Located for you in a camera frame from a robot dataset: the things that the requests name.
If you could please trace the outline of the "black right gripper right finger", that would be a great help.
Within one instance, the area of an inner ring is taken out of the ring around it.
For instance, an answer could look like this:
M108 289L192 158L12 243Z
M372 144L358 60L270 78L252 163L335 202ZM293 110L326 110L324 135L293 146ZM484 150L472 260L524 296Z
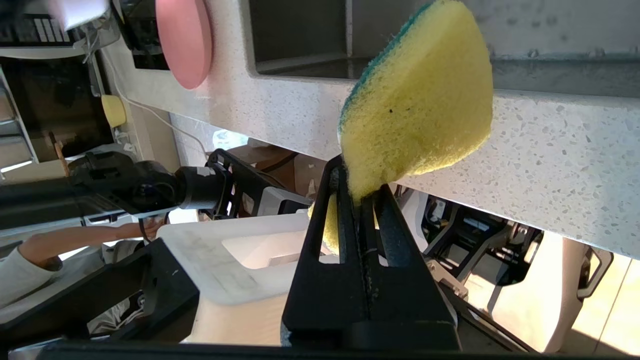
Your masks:
M362 201L362 265L364 349L460 349L455 313L386 184Z

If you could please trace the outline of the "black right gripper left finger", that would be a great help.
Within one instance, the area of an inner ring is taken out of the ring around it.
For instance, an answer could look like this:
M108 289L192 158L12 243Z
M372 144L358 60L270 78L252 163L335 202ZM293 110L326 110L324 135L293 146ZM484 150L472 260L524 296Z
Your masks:
M323 263L320 247L325 226L331 221L337 226L339 260ZM323 170L282 314L282 346L339 348L352 325L367 318L357 229L345 164L338 155Z

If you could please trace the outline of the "person hand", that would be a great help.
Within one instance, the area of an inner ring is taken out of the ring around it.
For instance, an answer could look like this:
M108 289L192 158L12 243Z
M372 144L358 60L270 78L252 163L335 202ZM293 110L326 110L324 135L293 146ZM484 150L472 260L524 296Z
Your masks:
M154 216L152 218L147 218L144 221L144 234L146 237L146 240L148 242L152 242L153 240L155 240L157 238L157 232L158 230L160 230L161 227L163 227L164 225L166 225L169 221L169 217L167 216Z

